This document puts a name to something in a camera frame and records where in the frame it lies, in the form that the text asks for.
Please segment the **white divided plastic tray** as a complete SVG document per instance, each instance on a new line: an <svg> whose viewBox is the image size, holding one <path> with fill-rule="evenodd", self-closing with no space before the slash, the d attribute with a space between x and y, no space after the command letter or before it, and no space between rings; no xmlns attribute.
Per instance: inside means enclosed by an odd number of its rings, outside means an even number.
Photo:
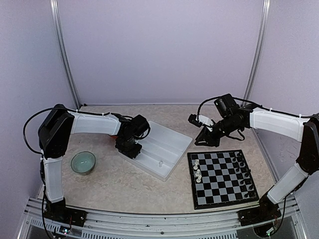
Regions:
<svg viewBox="0 0 319 239"><path fill-rule="evenodd" d="M165 182L189 149L193 138L154 121L149 121L149 125L151 128L149 135L139 141L142 148L138 156L134 159L122 154L120 156Z"/></svg>

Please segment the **black white chess board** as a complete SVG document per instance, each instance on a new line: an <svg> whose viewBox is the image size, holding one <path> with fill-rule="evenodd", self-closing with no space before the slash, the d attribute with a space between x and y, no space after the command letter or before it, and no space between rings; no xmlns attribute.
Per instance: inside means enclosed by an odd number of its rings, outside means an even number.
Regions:
<svg viewBox="0 0 319 239"><path fill-rule="evenodd" d="M259 199L252 201L236 200L235 198L229 176L228 163L231 162L229 152L237 150L240 149L189 152L187 154L195 210L228 207L259 201ZM200 175L202 176L200 183L196 182L196 170L193 169L196 160L199 161L198 169L200 169Z"/></svg>

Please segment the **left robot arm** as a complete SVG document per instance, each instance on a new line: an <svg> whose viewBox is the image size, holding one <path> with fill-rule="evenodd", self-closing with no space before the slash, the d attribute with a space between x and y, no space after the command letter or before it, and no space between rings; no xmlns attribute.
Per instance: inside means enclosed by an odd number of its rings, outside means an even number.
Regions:
<svg viewBox="0 0 319 239"><path fill-rule="evenodd" d="M142 146L138 143L150 133L145 117L127 117L117 113L85 113L67 109L62 104L48 109L49 114L38 130L40 162L43 171L45 196L52 203L49 211L63 222L70 211L64 201L62 160L73 134L105 134L115 137L115 148L134 159Z"/></svg>

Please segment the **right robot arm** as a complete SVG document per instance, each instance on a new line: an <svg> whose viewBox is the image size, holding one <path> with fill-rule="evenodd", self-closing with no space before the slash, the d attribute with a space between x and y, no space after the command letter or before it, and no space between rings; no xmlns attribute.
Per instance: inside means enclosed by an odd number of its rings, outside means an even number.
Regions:
<svg viewBox="0 0 319 239"><path fill-rule="evenodd" d="M260 199L255 217L265 221L277 205L319 170L319 116L295 115L265 108L255 102L242 100L231 94L213 97L203 101L197 112L188 121L202 130L195 140L196 145L218 147L221 138L230 137L237 131L253 129L266 135L275 135L273 149L284 155L283 144L289 142L288 149L298 146L296 160L275 185Z"/></svg>

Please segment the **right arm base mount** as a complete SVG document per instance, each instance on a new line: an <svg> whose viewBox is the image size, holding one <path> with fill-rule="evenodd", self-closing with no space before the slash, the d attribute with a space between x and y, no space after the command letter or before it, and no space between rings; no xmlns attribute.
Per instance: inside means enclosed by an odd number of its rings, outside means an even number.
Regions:
<svg viewBox="0 0 319 239"><path fill-rule="evenodd" d="M279 209L275 209L272 211L267 211L267 210L263 211L261 210L260 207L240 210L238 211L237 214L238 214L240 225L242 227L273 220L282 215Z"/></svg>

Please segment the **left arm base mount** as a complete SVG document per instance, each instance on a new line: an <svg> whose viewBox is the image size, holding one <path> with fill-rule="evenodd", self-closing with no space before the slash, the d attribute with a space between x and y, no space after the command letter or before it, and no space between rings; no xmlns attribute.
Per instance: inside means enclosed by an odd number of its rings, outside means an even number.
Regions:
<svg viewBox="0 0 319 239"><path fill-rule="evenodd" d="M55 212L45 210L44 217L63 224L83 227L86 221L87 212L72 208L64 208Z"/></svg>

